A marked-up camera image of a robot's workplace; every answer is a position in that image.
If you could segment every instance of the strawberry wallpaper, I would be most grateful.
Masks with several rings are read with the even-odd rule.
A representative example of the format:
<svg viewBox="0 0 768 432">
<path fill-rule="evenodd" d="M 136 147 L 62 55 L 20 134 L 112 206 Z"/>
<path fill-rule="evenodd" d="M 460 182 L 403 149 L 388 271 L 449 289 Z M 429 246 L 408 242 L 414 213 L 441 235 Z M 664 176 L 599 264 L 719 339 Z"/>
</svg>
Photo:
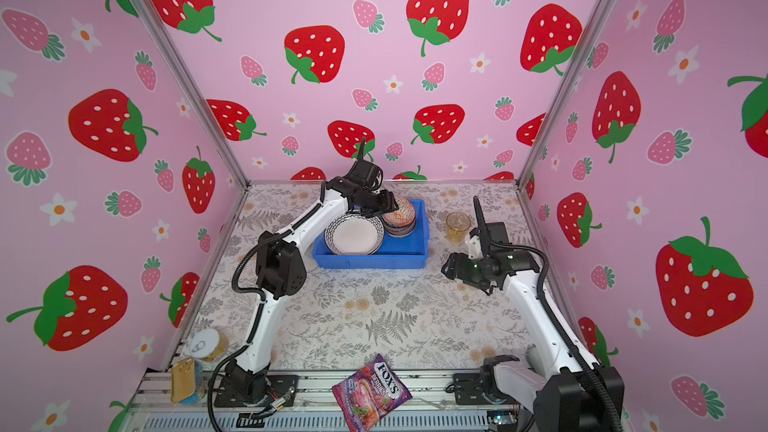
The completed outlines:
<svg viewBox="0 0 768 432">
<path fill-rule="evenodd" d="M 519 175 L 595 2 L 152 1 L 254 180 Z"/>
<path fill-rule="evenodd" d="M 765 0 L 619 0 L 526 189 L 624 429 L 757 430 Z"/>
<path fill-rule="evenodd" d="M 3 429 L 114 432 L 238 189 L 129 0 L 0 17 Z"/>
</svg>

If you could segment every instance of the pink wall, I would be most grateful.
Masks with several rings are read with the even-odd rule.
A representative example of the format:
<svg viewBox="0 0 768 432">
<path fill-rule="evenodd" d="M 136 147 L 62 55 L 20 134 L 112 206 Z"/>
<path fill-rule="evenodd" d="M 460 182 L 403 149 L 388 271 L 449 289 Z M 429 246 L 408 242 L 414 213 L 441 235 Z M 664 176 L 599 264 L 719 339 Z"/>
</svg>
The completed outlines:
<svg viewBox="0 0 768 432">
<path fill-rule="evenodd" d="M 523 67 L 521 54 L 530 69 L 554 46 L 565 52 L 578 39 L 581 27 L 577 22 L 587 20 L 595 0 L 498 0 L 498 6 L 494 0 L 362 0 L 357 10 L 353 6 L 358 0 L 175 1 L 154 0 L 203 94 L 208 99 L 230 102 L 215 104 L 218 113 L 224 114 L 229 105 L 231 110 L 248 111 L 254 117 L 255 134 L 250 133 L 253 125 L 243 125 L 249 132 L 241 135 L 234 126 L 234 114 L 220 123 L 225 133 L 232 134 L 230 145 L 249 177 L 264 180 L 292 178 L 307 167 L 320 168 L 330 177 L 347 170 L 350 161 L 344 156 L 351 155 L 350 146 L 359 139 L 360 131 L 376 138 L 371 155 L 384 169 L 386 178 L 403 172 L 412 172 L 404 175 L 407 178 L 420 172 L 420 176 L 430 179 L 486 178 L 499 172 L 505 172 L 506 177 L 517 175 L 531 149 L 517 139 L 518 130 L 523 134 L 528 125 L 538 127 L 540 120 L 536 118 L 546 110 L 560 79 L 550 63 L 566 59 L 552 58 L 543 67 L 545 72 L 536 73 Z M 185 14 L 180 5 L 185 1 L 191 2 L 195 10 L 179 24 L 180 14 Z M 528 22 L 548 4 L 557 4 L 558 8 L 549 7 L 541 17 L 536 15 L 533 32 L 539 42 L 534 45 L 526 34 Z M 211 5 L 215 9 L 199 13 Z M 439 34 L 430 33 L 419 23 L 430 16 L 433 5 L 436 11 L 432 16 L 441 22 Z M 416 33 L 420 36 L 411 30 L 406 8 L 416 19 Z M 379 23 L 372 22 L 377 14 L 382 15 L 382 30 Z M 556 15 L 560 15 L 560 21 L 553 23 L 551 18 Z M 538 24 L 542 19 L 547 20 L 543 28 Z M 292 32 L 312 26 L 332 29 Z M 206 31 L 221 38 L 221 42 Z M 332 42 L 303 46 L 326 37 L 331 37 Z M 420 37 L 429 40 L 424 57 L 420 53 L 424 39 Z M 343 47 L 334 46 L 341 43 Z M 310 57 L 304 65 L 308 73 L 303 75 L 320 82 L 296 74 L 297 69 L 286 59 L 285 44 L 292 47 L 293 61 L 299 68 L 304 63 L 300 59 Z M 332 59 L 342 53 L 341 60 Z M 246 72 L 241 63 L 243 56 L 247 56 Z M 484 62 L 480 70 L 473 66 L 478 62 Z M 566 66 L 562 63 L 558 68 L 564 70 Z M 261 75 L 266 76 L 266 83 Z M 295 84 L 291 83 L 294 75 Z M 430 85 L 422 86 L 426 76 L 438 85 L 437 89 L 428 92 Z M 356 90 L 360 91 L 354 98 Z M 512 101 L 514 111 L 504 103 L 498 105 L 501 110 L 497 111 L 496 104 L 503 97 Z M 376 100 L 377 107 L 367 110 L 371 99 Z M 436 107 L 426 111 L 430 120 L 423 123 L 429 126 L 432 120 L 436 125 L 446 122 L 431 135 L 421 131 L 436 144 L 425 143 L 414 131 L 415 115 L 430 106 Z M 451 128 L 452 120 L 439 119 L 439 110 L 447 115 L 453 112 L 453 117 L 464 115 L 464 119 L 458 128 Z M 331 127 L 333 135 L 340 134 L 338 140 L 334 137 L 332 141 L 328 128 L 335 121 L 349 123 Z M 397 143 L 401 146 L 390 147 Z M 399 158 L 389 161 L 387 154 Z"/>
<path fill-rule="evenodd" d="M 576 317 L 624 378 L 626 430 L 757 430 L 768 314 L 758 121 L 768 103 L 764 83 L 728 81 L 766 74 L 765 0 L 682 3 L 619 0 L 600 37 L 608 56 L 583 71 L 535 170 L 532 203 Z M 743 105 L 756 124 L 746 138 Z M 606 135 L 610 120 L 623 127 Z M 585 199 L 602 225 L 586 241 Z"/>
<path fill-rule="evenodd" d="M 0 143 L 11 172 L 0 180 L 2 316 L 44 306 L 2 322 L 4 430 L 107 430 L 122 410 L 110 402 L 127 403 L 171 346 L 176 329 L 160 293 L 184 306 L 174 284 L 202 274 L 210 256 L 198 231 L 206 228 L 215 247 L 236 200 L 195 114 L 180 114 L 182 93 L 144 25 L 121 8 L 132 10 L 125 0 L 108 3 L 111 12 L 105 0 L 0 0 Z M 61 49 L 64 57 L 53 60 L 50 51 Z M 138 74 L 139 51 L 152 61 L 151 70 L 140 69 L 154 90 Z M 159 132 L 145 130 L 141 154 L 142 129 L 128 100 Z M 216 177 L 202 213 L 182 190 L 196 146 Z M 158 181 L 159 159 L 172 182 L 171 172 Z M 138 211 L 128 193 L 107 210 L 107 197 L 123 191 L 138 197 Z M 152 257 L 159 267 L 154 260 L 145 267 Z"/>
</svg>

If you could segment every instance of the candy bag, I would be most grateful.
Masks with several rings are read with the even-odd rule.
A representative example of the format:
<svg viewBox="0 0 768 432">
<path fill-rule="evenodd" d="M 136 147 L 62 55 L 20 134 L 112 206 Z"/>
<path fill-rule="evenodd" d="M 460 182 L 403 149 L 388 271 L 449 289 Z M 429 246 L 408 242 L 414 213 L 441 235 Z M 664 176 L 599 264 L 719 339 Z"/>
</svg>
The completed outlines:
<svg viewBox="0 0 768 432">
<path fill-rule="evenodd" d="M 389 368 L 381 354 L 373 362 L 332 388 L 351 432 L 365 432 L 410 400 L 411 392 Z"/>
</svg>

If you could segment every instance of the glass cup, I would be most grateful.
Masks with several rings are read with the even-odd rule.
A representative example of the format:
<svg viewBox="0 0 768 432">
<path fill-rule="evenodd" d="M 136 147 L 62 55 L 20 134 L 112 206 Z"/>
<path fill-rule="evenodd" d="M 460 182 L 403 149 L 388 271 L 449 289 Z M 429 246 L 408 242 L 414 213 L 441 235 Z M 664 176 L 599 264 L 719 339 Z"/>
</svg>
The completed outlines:
<svg viewBox="0 0 768 432">
<path fill-rule="evenodd" d="M 462 212 L 451 212 L 446 218 L 446 238 L 451 244 L 461 244 L 472 226 L 472 219 Z"/>
</svg>

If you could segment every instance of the table surface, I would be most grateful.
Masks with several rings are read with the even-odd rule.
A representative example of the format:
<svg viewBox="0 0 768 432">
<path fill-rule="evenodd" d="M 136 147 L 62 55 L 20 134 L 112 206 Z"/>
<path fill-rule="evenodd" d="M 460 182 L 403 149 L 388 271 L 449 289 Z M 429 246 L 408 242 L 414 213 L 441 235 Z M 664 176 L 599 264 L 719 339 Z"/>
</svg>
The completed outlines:
<svg viewBox="0 0 768 432">
<path fill-rule="evenodd" d="M 466 245 L 446 240 L 446 216 L 464 212 L 474 226 L 474 195 L 481 199 L 487 222 L 502 221 L 511 242 L 533 245 L 513 184 L 385 182 L 384 187 L 396 196 L 425 201 L 430 229 L 426 267 L 323 269 L 310 246 L 303 255 L 306 283 L 283 315 L 272 370 L 358 369 L 377 353 L 395 369 L 476 368 L 498 354 L 522 358 L 532 342 L 509 300 L 498 291 L 488 297 L 440 273 L 451 252 L 466 253 Z M 257 296 L 232 292 L 232 273 L 264 230 L 274 232 L 293 221 L 318 193 L 315 183 L 251 186 L 190 336 L 213 327 L 229 338 L 227 353 L 242 345 Z M 251 262 L 240 284 L 255 281 Z"/>
</svg>

